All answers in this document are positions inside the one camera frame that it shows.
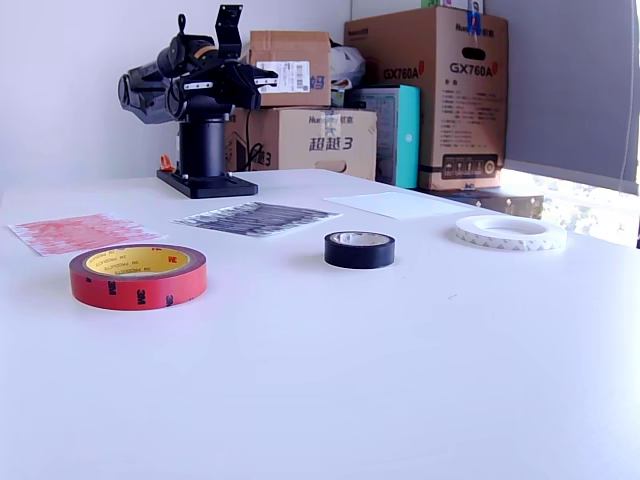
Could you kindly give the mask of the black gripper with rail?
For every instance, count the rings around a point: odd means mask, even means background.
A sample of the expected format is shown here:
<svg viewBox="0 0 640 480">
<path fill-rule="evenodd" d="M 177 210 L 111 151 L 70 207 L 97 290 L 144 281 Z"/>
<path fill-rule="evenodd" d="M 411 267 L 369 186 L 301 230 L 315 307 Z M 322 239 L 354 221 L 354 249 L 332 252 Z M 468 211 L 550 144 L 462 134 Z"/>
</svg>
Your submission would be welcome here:
<svg viewBox="0 0 640 480">
<path fill-rule="evenodd" d="M 223 62 L 202 70 L 192 70 L 178 77 L 179 104 L 191 97 L 204 96 L 215 104 L 259 109 L 264 86 L 276 87 L 278 74 L 244 62 Z"/>
</svg>

